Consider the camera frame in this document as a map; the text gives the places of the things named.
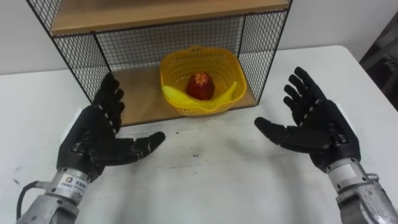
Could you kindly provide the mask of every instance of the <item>wooden board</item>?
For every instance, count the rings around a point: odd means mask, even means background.
[[[141,68],[114,72],[124,91],[126,105],[122,113],[122,125],[132,125],[182,117],[165,100],[160,89],[159,68]],[[257,105],[250,88],[233,108]]]
[[[63,0],[52,34],[121,29],[286,9],[286,0]]]

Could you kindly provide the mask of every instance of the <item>basket handle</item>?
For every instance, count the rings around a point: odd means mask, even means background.
[[[202,46],[199,46],[199,45],[193,45],[193,46],[187,48],[185,51],[193,52],[193,51],[202,51],[202,50],[205,50],[205,49],[206,49],[206,47],[202,47]]]

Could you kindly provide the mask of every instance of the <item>apple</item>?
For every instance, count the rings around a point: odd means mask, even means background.
[[[187,94],[197,100],[210,100],[214,90],[214,82],[206,72],[195,73],[188,81]]]

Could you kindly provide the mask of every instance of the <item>plastic basket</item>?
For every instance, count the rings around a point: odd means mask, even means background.
[[[197,72],[207,72],[215,84],[213,98],[224,93],[233,82],[238,85],[231,101],[210,106],[185,106],[166,101],[184,116],[199,116],[229,110],[246,93],[247,85],[238,59],[232,52],[221,48],[192,46],[168,54],[160,63],[160,83],[185,92],[189,78]]]

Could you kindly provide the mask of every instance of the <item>robotic arm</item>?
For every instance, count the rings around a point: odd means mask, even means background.
[[[107,74],[93,100],[86,107],[62,142],[57,173],[51,182],[33,182],[21,192],[17,204],[17,223],[75,223],[89,184],[106,166],[137,162],[152,153],[165,139],[162,132],[147,138],[116,139],[121,127],[123,91],[112,74]],[[24,194],[31,188],[45,189],[21,217]]]
[[[341,221],[398,223],[398,214],[379,184],[360,164],[359,141],[338,107],[328,100],[310,75],[297,67],[284,90],[284,103],[297,126],[284,127],[264,118],[255,125],[273,143],[307,153],[314,165],[327,173],[338,196]]]

